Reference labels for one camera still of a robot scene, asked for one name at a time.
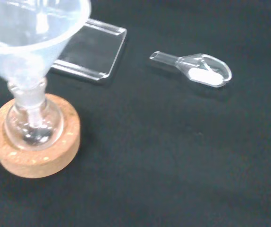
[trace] round-bottom flask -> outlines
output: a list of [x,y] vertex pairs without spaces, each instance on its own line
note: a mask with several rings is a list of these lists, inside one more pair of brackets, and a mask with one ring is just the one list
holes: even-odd
[[16,147],[38,151],[53,145],[63,132],[64,119],[59,107],[46,99],[44,78],[30,90],[9,83],[15,104],[5,120],[5,132]]

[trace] black surface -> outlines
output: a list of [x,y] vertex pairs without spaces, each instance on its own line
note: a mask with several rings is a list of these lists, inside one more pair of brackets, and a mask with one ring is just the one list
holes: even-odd
[[[94,0],[92,18],[128,29],[121,65],[104,87],[48,76],[82,147],[44,179],[0,166],[0,226],[271,227],[271,1]],[[233,80],[194,85],[154,51],[216,56]]]

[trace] cork stand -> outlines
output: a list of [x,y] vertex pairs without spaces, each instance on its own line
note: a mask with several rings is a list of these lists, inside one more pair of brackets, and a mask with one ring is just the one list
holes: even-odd
[[4,121],[14,100],[0,109],[0,163],[12,174],[25,178],[41,178],[65,168],[76,156],[80,146],[80,120],[74,107],[61,97],[46,94],[64,116],[61,137],[49,148],[28,151],[16,148],[7,138]]

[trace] acrylic stand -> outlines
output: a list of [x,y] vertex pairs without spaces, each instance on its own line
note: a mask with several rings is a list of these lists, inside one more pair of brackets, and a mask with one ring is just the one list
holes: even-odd
[[58,73],[101,83],[112,75],[127,30],[89,19],[52,66]]

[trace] funnel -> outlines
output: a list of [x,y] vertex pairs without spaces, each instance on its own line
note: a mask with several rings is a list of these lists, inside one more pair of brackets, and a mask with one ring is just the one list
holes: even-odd
[[65,110],[46,98],[45,75],[90,13],[89,0],[0,0],[0,77],[15,98],[2,128],[12,147],[42,151],[63,136]]
[[231,70],[226,63],[207,54],[176,57],[157,51],[150,59],[174,66],[189,80],[211,87],[222,87],[232,78]]

